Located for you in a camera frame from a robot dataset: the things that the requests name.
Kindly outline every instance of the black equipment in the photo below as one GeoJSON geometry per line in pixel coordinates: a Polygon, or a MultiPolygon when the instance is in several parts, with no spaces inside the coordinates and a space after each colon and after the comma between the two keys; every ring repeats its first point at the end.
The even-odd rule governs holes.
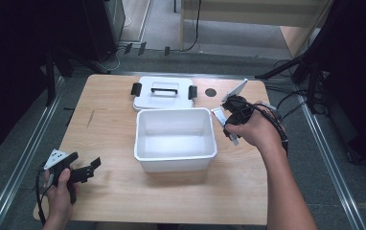
{"type": "Polygon", "coordinates": [[[102,62],[119,46],[126,21],[122,0],[50,1],[45,25],[55,44],[102,62]]]}
{"type": "Polygon", "coordinates": [[[261,114],[265,117],[265,119],[267,121],[269,121],[270,124],[272,124],[275,127],[275,129],[278,131],[279,135],[281,136],[282,147],[287,152],[288,140],[287,140],[285,131],[283,130],[282,126],[280,125],[281,116],[280,116],[279,112],[276,110],[276,108],[274,108],[271,105],[265,104],[265,103],[255,103],[255,104],[248,103],[244,97],[238,96],[238,95],[233,95],[233,96],[228,97],[227,100],[222,104],[222,107],[225,110],[228,110],[232,113],[224,125],[223,131],[224,131],[224,134],[226,137],[230,137],[230,134],[231,134],[227,131],[227,129],[225,129],[225,126],[227,124],[232,124],[232,125],[236,125],[236,126],[240,125],[240,124],[245,124],[251,118],[254,110],[257,110],[257,111],[261,112],[261,114]],[[265,110],[260,109],[259,106],[263,106],[263,107],[267,108],[271,115],[269,113],[267,113],[265,110]]]}
{"type": "Polygon", "coordinates": [[[61,172],[64,169],[70,169],[70,179],[67,181],[67,190],[69,191],[70,194],[70,202],[72,204],[74,204],[77,200],[76,197],[76,192],[75,189],[73,187],[74,183],[85,183],[87,182],[87,179],[90,177],[94,176],[94,170],[96,170],[100,165],[101,165],[101,159],[100,157],[97,158],[96,160],[92,161],[90,163],[89,166],[87,167],[83,167],[83,168],[79,168],[76,170],[73,170],[70,168],[70,164],[72,162],[74,162],[75,160],[77,160],[79,158],[78,153],[77,152],[73,152],[70,155],[68,155],[67,157],[65,157],[64,159],[62,159],[60,162],[56,163],[52,168],[49,168],[49,172],[50,172],[50,180],[47,182],[47,188],[44,191],[42,197],[40,196],[39,193],[39,177],[42,173],[44,173],[44,169],[41,169],[38,174],[36,175],[36,180],[35,180],[35,193],[36,193],[36,201],[37,201],[37,206],[39,209],[39,217],[40,217],[40,221],[42,222],[42,224],[45,224],[46,222],[46,218],[45,215],[43,213],[43,209],[42,209],[42,198],[44,197],[45,193],[47,193],[47,191],[50,189],[51,186],[57,186],[58,184],[58,178],[61,174],[61,172]]]}
{"type": "Polygon", "coordinates": [[[327,21],[302,55],[255,78],[269,79],[295,65],[293,82],[309,77],[311,113],[317,112],[314,90],[321,83],[348,156],[354,163],[366,160],[366,1],[333,1],[327,21]],[[322,71],[330,74],[320,78],[322,71]]]}

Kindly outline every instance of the fingers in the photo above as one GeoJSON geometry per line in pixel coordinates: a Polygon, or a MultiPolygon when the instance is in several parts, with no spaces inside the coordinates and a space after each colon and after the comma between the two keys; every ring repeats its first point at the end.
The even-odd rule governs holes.
{"type": "Polygon", "coordinates": [[[242,126],[235,126],[232,124],[227,124],[225,126],[225,129],[227,129],[227,131],[230,133],[241,135],[242,126]]]}
{"type": "Polygon", "coordinates": [[[76,194],[80,192],[80,187],[78,184],[73,183],[73,188],[75,189],[76,194]]]}
{"type": "Polygon", "coordinates": [[[65,188],[67,189],[67,181],[70,178],[70,170],[69,169],[64,169],[60,176],[58,177],[58,183],[57,183],[57,188],[58,189],[62,189],[65,188]]]}
{"type": "Polygon", "coordinates": [[[269,116],[273,116],[272,114],[272,111],[270,110],[270,108],[266,107],[265,105],[263,105],[263,102],[261,101],[258,101],[258,102],[255,102],[254,104],[258,109],[260,109],[261,111],[264,111],[266,114],[268,114],[269,116]]]}
{"type": "Polygon", "coordinates": [[[47,183],[48,182],[48,180],[49,180],[49,176],[51,175],[51,173],[49,172],[49,170],[46,170],[45,171],[45,183],[47,183]]]}

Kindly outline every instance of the metal frame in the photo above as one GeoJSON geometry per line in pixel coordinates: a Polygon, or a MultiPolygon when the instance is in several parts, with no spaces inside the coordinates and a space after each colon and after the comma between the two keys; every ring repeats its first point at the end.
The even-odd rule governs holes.
{"type": "MultiPolygon", "coordinates": [[[[306,100],[306,98],[303,96],[299,96],[298,99],[300,103],[306,100]]],[[[332,179],[332,184],[338,193],[339,199],[352,229],[366,229],[365,222],[356,206],[351,190],[348,187],[342,172],[338,168],[338,165],[333,157],[332,150],[327,143],[326,137],[323,134],[317,118],[311,114],[307,105],[303,105],[303,112],[305,113],[315,142],[317,143],[321,156],[323,157],[324,163],[327,167],[327,171],[329,172],[330,178],[332,179]]]]}
{"type": "Polygon", "coordinates": [[[58,102],[63,93],[64,85],[65,80],[63,77],[60,77],[56,85],[57,96],[53,99],[51,105],[47,106],[43,111],[42,116],[40,117],[39,122],[34,129],[34,133],[32,134],[26,148],[22,152],[21,157],[19,158],[18,163],[16,164],[15,169],[13,170],[5,188],[0,194],[0,226],[34,158],[34,154],[39,146],[40,141],[42,140],[46,128],[57,109],[58,102]]]}

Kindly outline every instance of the white plastic bin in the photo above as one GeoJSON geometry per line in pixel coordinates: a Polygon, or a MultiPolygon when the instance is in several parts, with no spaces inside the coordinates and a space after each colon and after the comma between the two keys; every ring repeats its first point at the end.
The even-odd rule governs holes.
{"type": "Polygon", "coordinates": [[[134,155],[145,172],[205,170],[216,154],[209,109],[144,109],[138,112],[134,155]]]}
{"type": "Polygon", "coordinates": [[[189,99],[189,89],[193,85],[190,79],[143,76],[139,79],[139,83],[142,85],[140,96],[135,97],[133,101],[136,111],[155,108],[191,108],[194,105],[193,99],[189,99]]]}

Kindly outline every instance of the black latch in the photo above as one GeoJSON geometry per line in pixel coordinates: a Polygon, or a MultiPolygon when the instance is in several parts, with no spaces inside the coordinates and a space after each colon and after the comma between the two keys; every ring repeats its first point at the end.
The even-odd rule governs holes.
{"type": "Polygon", "coordinates": [[[139,96],[141,96],[141,90],[142,90],[142,83],[135,82],[132,84],[131,95],[135,95],[136,97],[139,97],[139,96]]]}
{"type": "Polygon", "coordinates": [[[190,85],[189,86],[189,100],[197,97],[197,86],[196,85],[190,85]]]}

